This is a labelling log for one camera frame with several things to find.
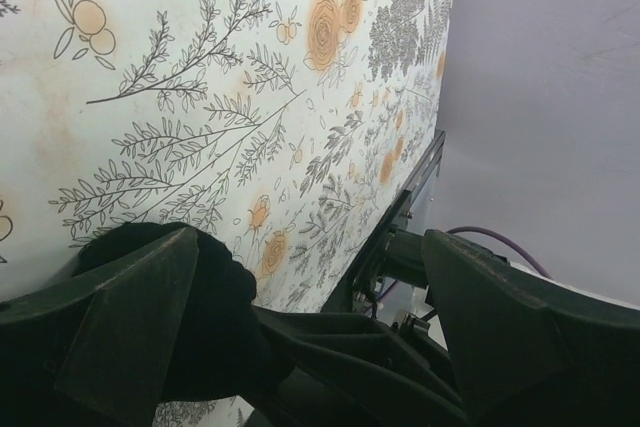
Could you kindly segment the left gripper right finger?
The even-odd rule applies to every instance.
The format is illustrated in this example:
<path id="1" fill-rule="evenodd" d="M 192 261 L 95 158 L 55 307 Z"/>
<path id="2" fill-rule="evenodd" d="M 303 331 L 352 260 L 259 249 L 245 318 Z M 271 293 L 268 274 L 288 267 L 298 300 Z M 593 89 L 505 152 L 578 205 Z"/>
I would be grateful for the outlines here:
<path id="1" fill-rule="evenodd" d="M 425 232 L 422 256 L 472 425 L 638 425 L 638 310 L 437 230 Z"/>

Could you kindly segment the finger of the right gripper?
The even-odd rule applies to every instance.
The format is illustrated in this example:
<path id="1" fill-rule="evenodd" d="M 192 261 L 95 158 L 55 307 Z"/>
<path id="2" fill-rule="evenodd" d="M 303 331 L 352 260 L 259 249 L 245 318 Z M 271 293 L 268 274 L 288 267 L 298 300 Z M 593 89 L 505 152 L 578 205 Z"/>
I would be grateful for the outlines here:
<path id="1" fill-rule="evenodd" d="M 385 324 L 256 311 L 286 376 L 249 403 L 274 426 L 465 426 L 460 396 Z"/>

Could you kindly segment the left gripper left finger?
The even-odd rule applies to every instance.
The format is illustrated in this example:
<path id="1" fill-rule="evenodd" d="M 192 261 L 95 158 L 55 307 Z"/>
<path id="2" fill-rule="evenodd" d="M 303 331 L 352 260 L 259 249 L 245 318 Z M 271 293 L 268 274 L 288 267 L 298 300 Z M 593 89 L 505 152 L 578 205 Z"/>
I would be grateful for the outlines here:
<path id="1" fill-rule="evenodd" d="M 183 228 L 3 302 L 2 425 L 151 425 L 197 256 Z"/>

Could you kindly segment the black underwear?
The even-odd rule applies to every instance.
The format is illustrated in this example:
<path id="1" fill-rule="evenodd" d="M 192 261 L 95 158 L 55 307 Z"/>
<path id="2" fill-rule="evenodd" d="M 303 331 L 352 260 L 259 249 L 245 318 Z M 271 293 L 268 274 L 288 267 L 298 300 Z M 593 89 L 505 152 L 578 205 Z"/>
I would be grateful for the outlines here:
<path id="1" fill-rule="evenodd" d="M 198 258 L 161 401 L 201 402 L 276 388 L 293 371 L 264 335 L 257 282 L 231 251 L 197 232 Z"/>

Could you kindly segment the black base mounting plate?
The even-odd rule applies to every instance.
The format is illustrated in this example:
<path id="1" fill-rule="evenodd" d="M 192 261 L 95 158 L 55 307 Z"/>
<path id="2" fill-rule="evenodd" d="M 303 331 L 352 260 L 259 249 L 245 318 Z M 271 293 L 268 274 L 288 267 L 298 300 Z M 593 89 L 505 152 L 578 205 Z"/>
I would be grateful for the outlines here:
<path id="1" fill-rule="evenodd" d="M 417 234 L 411 223 L 428 217 L 426 208 L 414 208 L 432 197 L 439 177 L 446 132 L 438 129 L 380 222 L 358 248 L 357 255 L 325 302 L 323 313 L 358 313 L 376 316 L 384 298 L 400 283 L 417 285 Z"/>

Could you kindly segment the floral patterned table mat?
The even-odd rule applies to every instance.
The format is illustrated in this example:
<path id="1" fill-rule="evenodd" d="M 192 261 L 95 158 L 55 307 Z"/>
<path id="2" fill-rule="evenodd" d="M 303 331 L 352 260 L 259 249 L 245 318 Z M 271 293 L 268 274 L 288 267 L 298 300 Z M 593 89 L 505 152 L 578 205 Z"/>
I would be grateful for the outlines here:
<path id="1" fill-rule="evenodd" d="M 452 3 L 1 0 L 1 305 L 192 228 L 320 313 L 435 137 Z"/>

